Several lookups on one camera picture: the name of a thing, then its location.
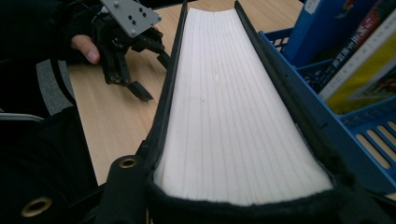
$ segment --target white pages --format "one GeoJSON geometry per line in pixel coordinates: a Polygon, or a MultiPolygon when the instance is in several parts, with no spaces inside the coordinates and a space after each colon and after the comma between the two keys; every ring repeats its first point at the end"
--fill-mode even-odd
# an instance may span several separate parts
{"type": "Polygon", "coordinates": [[[154,182],[168,196],[244,206],[332,188],[234,9],[190,8],[154,182]]]}

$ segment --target table surface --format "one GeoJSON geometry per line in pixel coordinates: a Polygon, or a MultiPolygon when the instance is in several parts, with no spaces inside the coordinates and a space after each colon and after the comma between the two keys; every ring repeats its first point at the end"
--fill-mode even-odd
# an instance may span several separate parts
{"type": "MultiPolygon", "coordinates": [[[[271,32],[294,25],[302,8],[297,0],[239,0],[256,31],[271,32]]],[[[198,0],[189,3],[208,11],[233,8],[234,0],[198,0]]],[[[170,54],[181,5],[156,10],[163,19],[156,27],[163,33],[170,54]]],[[[138,80],[154,99],[142,102],[126,88],[105,83],[100,65],[70,64],[68,70],[98,184],[106,182],[111,163],[133,155],[147,137],[156,112],[166,70],[157,54],[129,50],[125,58],[132,80],[138,80]]]]}

